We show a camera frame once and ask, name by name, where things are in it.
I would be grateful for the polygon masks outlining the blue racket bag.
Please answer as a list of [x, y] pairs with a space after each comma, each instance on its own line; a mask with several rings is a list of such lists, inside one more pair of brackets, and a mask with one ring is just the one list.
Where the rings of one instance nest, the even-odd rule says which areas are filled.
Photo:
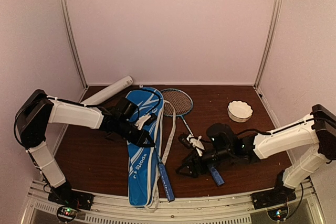
[[165, 163], [176, 131], [176, 114], [173, 114], [171, 132], [163, 149], [164, 110], [172, 109], [172, 103], [153, 87], [139, 87], [126, 98], [136, 106], [130, 123], [144, 133], [143, 140], [127, 142], [128, 200], [132, 207], [154, 213], [160, 201], [159, 179], [163, 180], [167, 200], [175, 199]]

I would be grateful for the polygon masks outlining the blue racket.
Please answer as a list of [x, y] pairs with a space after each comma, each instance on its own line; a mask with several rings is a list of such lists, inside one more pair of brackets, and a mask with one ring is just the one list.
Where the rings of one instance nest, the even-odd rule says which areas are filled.
[[171, 183], [170, 183], [169, 176], [166, 172], [165, 165], [163, 164], [156, 147], [154, 148], [154, 151], [155, 151], [155, 154], [156, 154], [156, 157], [157, 157], [157, 166], [159, 168], [161, 181], [162, 181], [162, 184], [163, 184], [163, 188], [164, 188], [166, 198], [167, 198], [168, 202], [172, 202], [172, 201], [175, 200], [175, 196], [174, 196], [173, 188], [172, 188]]
[[[169, 116], [172, 117], [174, 115], [176, 115], [177, 117], [180, 117], [181, 120], [183, 121], [184, 125], [186, 126], [188, 132], [187, 133], [183, 133], [183, 134], [192, 134], [194, 137], [198, 138], [200, 136], [195, 136], [193, 134], [193, 132], [191, 131], [189, 125], [187, 124], [186, 120], [184, 119], [184, 117], [191, 112], [192, 108], [193, 108], [193, 100], [192, 98], [185, 93], [182, 90], [179, 89], [173, 89], [173, 88], [167, 88], [167, 89], [163, 89], [161, 90], [161, 93], [163, 95], [163, 98], [169, 102], [171, 104], [171, 108], [165, 108], [164, 109], [164, 115], [165, 116]], [[188, 157], [192, 156], [192, 153], [196, 151], [194, 149], [192, 149], [191, 154]], [[222, 178], [222, 176], [219, 174], [219, 172], [217, 171], [217, 169], [215, 168], [214, 165], [211, 165], [208, 167], [208, 171], [213, 180], [215, 181], [216, 185], [218, 187], [224, 185], [224, 180]]]

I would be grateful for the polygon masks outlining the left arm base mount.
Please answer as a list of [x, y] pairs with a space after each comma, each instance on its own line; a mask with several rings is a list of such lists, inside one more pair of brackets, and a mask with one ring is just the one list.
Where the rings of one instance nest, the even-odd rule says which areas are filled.
[[48, 200], [59, 204], [56, 217], [62, 223], [70, 223], [84, 215], [84, 210], [91, 210], [94, 195], [80, 191], [72, 191], [69, 199], [62, 199], [55, 193], [50, 192]]

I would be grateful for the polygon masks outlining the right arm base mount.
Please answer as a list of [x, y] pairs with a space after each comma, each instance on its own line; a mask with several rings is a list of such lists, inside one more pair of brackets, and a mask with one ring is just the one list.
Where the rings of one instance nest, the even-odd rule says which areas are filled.
[[254, 209], [266, 208], [268, 217], [273, 221], [285, 221], [289, 216], [288, 202], [295, 200], [293, 189], [270, 189], [251, 194]]

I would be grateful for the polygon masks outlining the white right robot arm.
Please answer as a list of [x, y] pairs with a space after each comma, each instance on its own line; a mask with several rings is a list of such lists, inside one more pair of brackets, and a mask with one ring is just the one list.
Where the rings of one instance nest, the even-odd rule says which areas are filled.
[[216, 123], [206, 131], [213, 148], [204, 151], [195, 146], [183, 159], [176, 173], [197, 178], [210, 173], [217, 184], [224, 180], [216, 166], [223, 162], [252, 164], [277, 153], [299, 146], [309, 149], [292, 166], [279, 175], [280, 184], [269, 192], [272, 203], [279, 204], [322, 164], [335, 160], [335, 115], [320, 104], [312, 107], [310, 114], [284, 127], [268, 132], [252, 129], [235, 134], [227, 124]]

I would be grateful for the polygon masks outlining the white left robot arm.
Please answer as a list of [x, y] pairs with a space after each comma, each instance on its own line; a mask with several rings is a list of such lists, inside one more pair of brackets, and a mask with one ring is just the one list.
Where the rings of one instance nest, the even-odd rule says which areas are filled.
[[51, 130], [61, 125], [74, 125], [116, 133], [138, 147], [154, 147], [148, 130], [131, 121], [131, 116], [139, 112], [139, 107], [126, 98], [107, 109], [52, 97], [36, 89], [16, 113], [14, 135], [49, 185], [56, 188], [56, 198], [64, 205], [71, 205], [76, 199], [75, 192], [65, 186], [67, 179], [48, 146]]

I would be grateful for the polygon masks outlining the white shuttlecock tube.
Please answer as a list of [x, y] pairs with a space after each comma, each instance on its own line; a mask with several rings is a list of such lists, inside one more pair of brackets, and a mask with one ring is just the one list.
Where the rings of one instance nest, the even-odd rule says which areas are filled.
[[83, 100], [81, 103], [86, 105], [98, 105], [104, 101], [107, 101], [109, 98], [123, 91], [133, 84], [133, 78], [131, 76], [126, 76], [117, 82], [105, 87], [89, 98]]

